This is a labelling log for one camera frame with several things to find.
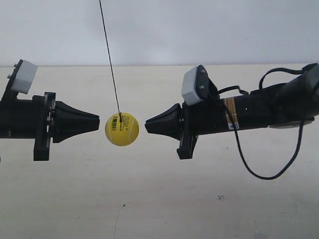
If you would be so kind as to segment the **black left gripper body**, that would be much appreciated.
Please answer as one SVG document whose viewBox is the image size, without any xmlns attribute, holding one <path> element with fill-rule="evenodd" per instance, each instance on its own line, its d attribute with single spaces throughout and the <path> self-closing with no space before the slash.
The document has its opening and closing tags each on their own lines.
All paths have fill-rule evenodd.
<svg viewBox="0 0 319 239">
<path fill-rule="evenodd" d="M 56 94 L 45 92 L 43 96 L 34 95 L 31 100 L 18 99 L 19 93 L 11 87 L 17 73 L 15 68 L 21 60 L 7 76 L 8 83 L 0 100 L 0 137 L 34 139 L 33 160 L 48 161 Z"/>
</svg>

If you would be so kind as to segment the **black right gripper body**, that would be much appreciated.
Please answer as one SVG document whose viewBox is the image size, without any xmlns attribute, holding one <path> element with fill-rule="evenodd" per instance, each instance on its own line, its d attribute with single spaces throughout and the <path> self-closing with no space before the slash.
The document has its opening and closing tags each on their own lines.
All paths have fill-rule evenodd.
<svg viewBox="0 0 319 239">
<path fill-rule="evenodd" d="M 210 80 L 205 67 L 196 67 L 196 91 L 202 101 L 192 106 L 185 102 L 182 104 L 183 131 L 176 150 L 181 160 L 191 159 L 198 136 L 212 133 L 213 124 L 222 119 L 218 89 Z"/>
</svg>

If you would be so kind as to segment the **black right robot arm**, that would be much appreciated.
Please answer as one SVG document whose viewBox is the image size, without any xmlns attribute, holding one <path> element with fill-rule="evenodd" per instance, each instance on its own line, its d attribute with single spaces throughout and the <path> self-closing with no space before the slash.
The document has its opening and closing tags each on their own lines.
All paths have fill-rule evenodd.
<svg viewBox="0 0 319 239">
<path fill-rule="evenodd" d="M 179 141 L 180 159 L 192 158 L 200 135 L 258 128 L 289 128 L 309 124 L 319 114 L 319 66 L 300 70 L 282 68 L 295 78 L 286 83 L 221 98 L 204 66 L 187 71 L 183 78 L 183 103 L 148 119 L 148 133 L 165 135 Z"/>
</svg>

